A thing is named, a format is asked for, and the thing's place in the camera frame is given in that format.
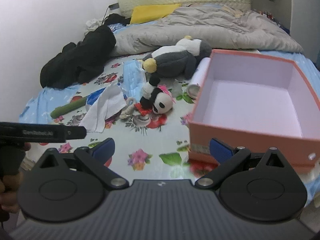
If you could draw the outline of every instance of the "penguin plush toy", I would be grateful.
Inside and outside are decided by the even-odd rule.
[[[142,87],[142,98],[140,104],[143,109],[151,109],[155,114],[164,114],[168,112],[173,105],[171,96],[164,93],[157,85],[160,79],[151,76],[148,83]]]
[[[210,57],[212,48],[206,42],[185,36],[174,46],[163,46],[142,59],[142,67],[162,78],[174,78],[184,74],[190,79],[199,62]]]

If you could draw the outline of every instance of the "open shoe box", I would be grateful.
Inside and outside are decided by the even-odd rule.
[[[214,49],[189,131],[190,159],[215,163],[217,138],[252,152],[277,147],[307,173],[320,158],[320,101],[294,61]]]

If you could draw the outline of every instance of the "gray blanket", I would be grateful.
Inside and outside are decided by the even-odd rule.
[[[302,47],[266,17],[248,11],[201,5],[180,7],[154,24],[131,26],[115,34],[112,56],[138,54],[175,45],[185,35],[206,40],[212,48],[303,52]]]

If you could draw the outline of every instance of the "human hand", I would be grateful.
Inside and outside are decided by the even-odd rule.
[[[30,150],[30,143],[25,143],[23,150]],[[19,171],[17,175],[5,175],[0,180],[0,205],[2,210],[17,213],[19,211],[19,205],[17,202],[17,190],[22,182],[23,173]]]

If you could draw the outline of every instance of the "white paper towel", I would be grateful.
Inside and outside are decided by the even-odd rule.
[[[93,103],[79,126],[87,132],[103,132],[105,120],[118,113],[126,106],[123,93],[116,82],[110,84]]]
[[[195,73],[193,74],[187,86],[187,93],[192,99],[196,99],[198,95],[200,87],[202,86],[205,75],[207,73],[209,63],[210,63],[209,57],[205,57],[200,61]]]

